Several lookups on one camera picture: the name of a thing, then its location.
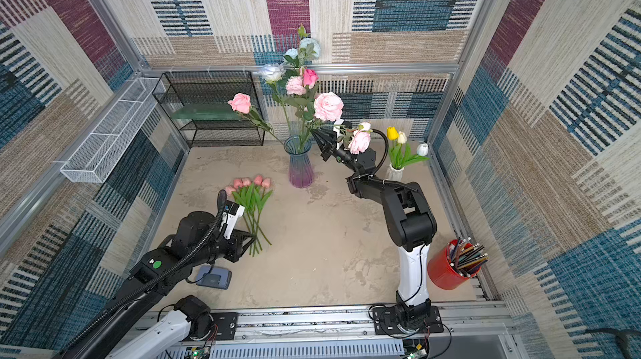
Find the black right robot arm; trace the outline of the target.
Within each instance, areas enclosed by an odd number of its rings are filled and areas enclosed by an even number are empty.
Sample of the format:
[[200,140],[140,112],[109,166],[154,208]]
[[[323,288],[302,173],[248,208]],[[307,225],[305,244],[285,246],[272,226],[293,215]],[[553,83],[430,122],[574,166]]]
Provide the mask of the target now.
[[437,222],[431,207],[416,182],[402,183],[377,176],[384,159],[368,148],[352,154],[339,140],[339,134],[327,128],[314,130],[312,135],[324,161],[335,158],[353,171],[347,177],[352,195],[382,206],[387,231],[398,249],[400,282],[396,302],[375,303],[368,309],[375,333],[396,339],[419,333],[443,333],[440,312],[432,305],[427,290],[427,259]]

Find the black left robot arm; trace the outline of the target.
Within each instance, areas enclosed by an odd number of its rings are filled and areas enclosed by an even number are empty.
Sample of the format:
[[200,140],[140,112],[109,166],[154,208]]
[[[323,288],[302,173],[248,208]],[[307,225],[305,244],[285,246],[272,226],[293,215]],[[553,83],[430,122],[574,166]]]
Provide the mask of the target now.
[[105,358],[132,327],[163,297],[192,274],[195,267],[224,258],[238,262],[255,237],[235,228],[245,207],[220,191],[218,212],[190,212],[177,232],[147,252],[100,314],[55,355],[57,358]]

